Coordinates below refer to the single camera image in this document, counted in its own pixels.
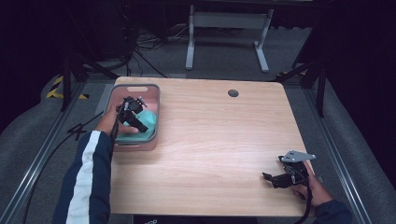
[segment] wire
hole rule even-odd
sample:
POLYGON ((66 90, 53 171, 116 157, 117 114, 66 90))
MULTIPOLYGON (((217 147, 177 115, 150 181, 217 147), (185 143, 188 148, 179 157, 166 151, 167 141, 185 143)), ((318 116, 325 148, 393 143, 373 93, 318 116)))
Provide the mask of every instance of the wire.
POLYGON ((40 170, 40 172, 37 175, 37 178, 35 179, 35 183, 32 186, 32 189, 30 191, 29 194, 29 199, 27 201, 26 207, 25 207, 25 211, 23 214, 23 224, 26 223, 26 218, 27 215, 29 214, 29 207, 30 207, 30 203, 32 202, 32 198, 33 198, 33 194, 35 192, 35 186, 38 183, 38 179, 40 178, 40 176, 43 174, 44 169, 46 168, 47 164, 50 161, 50 158, 55 154, 55 152, 58 150, 58 148, 67 140, 69 139, 73 134, 77 133, 78 131, 80 131, 84 126, 86 126, 87 124, 91 123, 94 119, 97 119, 100 115, 102 115, 104 113, 104 111, 100 112, 98 115, 96 115, 95 117, 93 117, 93 119, 90 119, 88 122, 81 124, 80 129, 75 129, 73 132, 71 132, 69 135, 66 136, 66 138, 55 148, 51 151, 51 153, 49 154, 49 156, 46 158, 46 160, 44 161, 44 165, 43 168, 40 170))
POLYGON ((297 173, 297 174, 303 179, 303 182, 305 182, 305 180, 307 180, 307 179, 306 179, 300 172, 298 172, 297 170, 292 169, 292 171, 295 172, 295 173, 297 173))
POLYGON ((242 33, 243 29, 236 29, 236 32, 232 32, 233 29, 216 29, 216 31, 219 31, 221 33, 227 34, 227 35, 240 35, 242 33))
POLYGON ((302 224, 309 215, 309 212, 311 211, 311 203, 312 203, 312 189, 309 187, 309 180, 306 179, 306 189, 308 191, 308 198, 306 199, 306 208, 305 208, 305 212, 304 215, 298 220, 296 221, 294 224, 302 224))
POLYGON ((129 62, 127 62, 126 65, 126 76, 130 77, 131 76, 131 69, 129 68, 129 62))
POLYGON ((136 59, 135 56, 132 56, 132 57, 136 60, 136 62, 137 62, 137 67, 138 67, 139 70, 140 70, 139 76, 142 77, 142 75, 143 75, 143 69, 140 67, 140 62, 136 59))
POLYGON ((175 35, 166 37, 165 41, 161 40, 160 38, 156 37, 153 34, 150 34, 149 32, 141 33, 139 35, 139 37, 137 38, 138 41, 137 41, 136 45, 137 45, 137 47, 140 50, 146 51, 146 50, 160 49, 160 48, 162 48, 163 46, 165 46, 167 44, 173 44, 173 43, 175 43, 175 42, 177 42, 177 41, 179 41, 181 39, 182 40, 189 40, 187 38, 183 38, 182 37, 188 31, 188 28, 189 28, 189 26, 186 26, 183 29, 181 29, 180 31, 178 31, 175 35), (152 44, 149 47, 141 46, 141 44, 147 44, 147 43, 150 43, 150 42, 152 42, 152 44))
MULTIPOLYGON (((112 70, 115 70, 117 68, 123 67, 126 63, 128 63, 128 62, 120 61, 119 63, 115 63, 115 64, 110 65, 110 66, 104 66, 104 68, 107 69, 107 70, 112 71, 112 70)), ((101 71, 98 71, 98 70, 96 70, 96 69, 94 69, 94 68, 92 68, 90 66, 88 67, 88 66, 83 66, 85 71, 87 71, 87 72, 90 72, 90 73, 100 73, 101 72, 101 71)))
POLYGON ((146 63, 148 63, 148 65, 150 65, 158 74, 160 74, 163 77, 169 77, 169 76, 165 75, 164 73, 160 72, 157 68, 154 67, 154 65, 152 65, 149 61, 147 61, 146 58, 143 57, 143 54, 141 52, 139 52, 136 49, 134 49, 134 52, 136 52, 137 55, 139 55, 146 63))

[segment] hand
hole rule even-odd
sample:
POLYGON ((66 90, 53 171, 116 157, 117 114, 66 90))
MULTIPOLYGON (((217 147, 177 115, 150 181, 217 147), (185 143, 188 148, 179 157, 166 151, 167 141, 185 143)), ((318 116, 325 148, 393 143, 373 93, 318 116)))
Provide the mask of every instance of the hand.
MULTIPOLYGON (((117 119, 117 107, 115 105, 112 105, 110 107, 110 110, 102 117, 102 119, 99 121, 98 125, 96 126, 95 130, 96 131, 101 131, 106 133, 108 136, 110 136, 111 130, 113 129, 114 122, 117 119)), ((121 124, 119 121, 119 133, 138 133, 139 130, 135 127, 128 127, 123 124, 121 124)))
MULTIPOLYGON (((312 189, 312 202, 311 205, 317 207, 323 203, 329 202, 332 200, 332 196, 329 192, 323 187, 323 185, 318 181, 318 179, 314 176, 311 168, 309 167, 308 163, 304 161, 304 165, 306 167, 306 171, 309 174, 309 187, 312 189)), ((308 190, 304 185, 295 185, 292 186, 293 193, 296 196, 300 196, 299 193, 302 193, 305 198, 308 198, 308 190)))

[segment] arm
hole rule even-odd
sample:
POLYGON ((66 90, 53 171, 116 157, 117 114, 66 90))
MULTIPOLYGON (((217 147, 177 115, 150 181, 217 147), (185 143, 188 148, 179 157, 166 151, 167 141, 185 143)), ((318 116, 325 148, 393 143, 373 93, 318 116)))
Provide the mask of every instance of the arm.
MULTIPOLYGON (((52 223, 107 223, 110 216, 112 142, 110 132, 116 121, 112 106, 95 130, 78 142, 78 151, 64 176, 61 195, 52 223)), ((137 133, 119 123, 120 133, 137 133)))
MULTIPOLYGON (((325 223, 352 223, 352 214, 344 203, 337 202, 329 192, 323 187, 312 172, 309 165, 305 162, 306 171, 309 174, 309 186, 312 189, 311 205, 316 207, 314 224, 325 223)), ((294 194, 299 196, 302 193, 307 198, 307 189, 304 185, 292 186, 294 194)))
POLYGON ((314 224, 324 223, 339 223, 349 224, 352 223, 352 214, 344 203, 332 200, 321 204, 315 211, 314 224))

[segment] sleeve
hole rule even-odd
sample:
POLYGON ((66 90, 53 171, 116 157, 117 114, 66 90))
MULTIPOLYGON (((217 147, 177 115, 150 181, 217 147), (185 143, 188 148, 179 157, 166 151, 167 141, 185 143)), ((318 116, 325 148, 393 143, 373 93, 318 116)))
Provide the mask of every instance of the sleeve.
POLYGON ((52 223, 108 222, 111 159, 111 140, 105 133, 93 131, 80 139, 52 223))
POLYGON ((317 219, 314 224, 350 224, 352 223, 352 214, 344 203, 332 200, 323 203, 317 207, 315 212, 317 219))

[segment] pink plastic bin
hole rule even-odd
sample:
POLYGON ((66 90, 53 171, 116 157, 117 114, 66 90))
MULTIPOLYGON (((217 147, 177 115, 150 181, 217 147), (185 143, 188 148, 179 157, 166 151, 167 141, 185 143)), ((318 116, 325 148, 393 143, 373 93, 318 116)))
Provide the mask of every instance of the pink plastic bin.
POLYGON ((141 96, 148 107, 144 110, 150 110, 157 116, 156 127, 154 133, 145 141, 117 141, 114 151, 130 152, 130 151, 149 151, 157 146, 158 121, 160 118, 160 88, 155 84, 120 84, 114 86, 108 98, 106 111, 112 105, 120 105, 123 98, 132 96, 135 99, 141 96))

